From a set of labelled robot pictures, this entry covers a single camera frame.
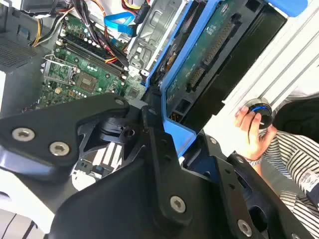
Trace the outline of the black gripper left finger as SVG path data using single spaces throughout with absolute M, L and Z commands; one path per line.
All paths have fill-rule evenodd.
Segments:
M 149 94 L 146 105 L 137 108 L 107 93 L 1 119 L 0 168 L 5 172 L 1 193 L 37 224 L 52 226 L 58 209 L 71 196 L 52 212 L 39 194 L 58 198 L 58 189 L 69 181 L 80 158 L 112 141 L 123 146 L 120 168 L 124 167 L 147 116 L 162 120 L 158 95 Z

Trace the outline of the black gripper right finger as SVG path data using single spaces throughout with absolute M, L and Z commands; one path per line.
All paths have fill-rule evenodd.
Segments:
M 201 135 L 214 161 L 230 231 L 236 239 L 310 239 L 311 234 L 238 154 L 226 157 L 218 142 Z

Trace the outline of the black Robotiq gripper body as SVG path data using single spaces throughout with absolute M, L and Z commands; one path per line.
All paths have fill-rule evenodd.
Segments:
M 221 169 L 210 177 L 182 169 L 160 117 L 143 118 L 125 166 L 71 196 L 51 239 L 236 239 L 224 203 Z

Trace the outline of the person's hand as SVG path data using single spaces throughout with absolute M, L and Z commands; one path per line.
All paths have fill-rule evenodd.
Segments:
M 259 135 L 261 114 L 249 112 L 243 106 L 235 115 L 234 126 L 236 129 L 235 150 L 238 154 L 250 161 L 257 161 L 271 144 L 277 134 L 277 129 L 270 125 L 263 136 Z

